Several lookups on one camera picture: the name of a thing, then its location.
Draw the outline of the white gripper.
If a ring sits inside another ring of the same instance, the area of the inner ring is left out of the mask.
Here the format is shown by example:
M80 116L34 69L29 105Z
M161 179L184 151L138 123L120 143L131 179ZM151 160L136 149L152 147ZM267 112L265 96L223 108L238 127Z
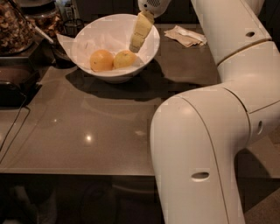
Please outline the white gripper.
M130 38L129 49L138 53L154 25L154 17L165 13L172 0L137 0L138 13L134 29Z

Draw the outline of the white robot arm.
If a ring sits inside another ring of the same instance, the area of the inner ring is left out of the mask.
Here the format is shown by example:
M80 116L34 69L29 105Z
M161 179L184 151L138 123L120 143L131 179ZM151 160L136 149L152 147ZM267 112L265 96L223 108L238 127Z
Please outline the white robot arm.
M279 124L280 52L264 0L191 0L220 83L163 102L150 150L165 224L245 224L235 155Z

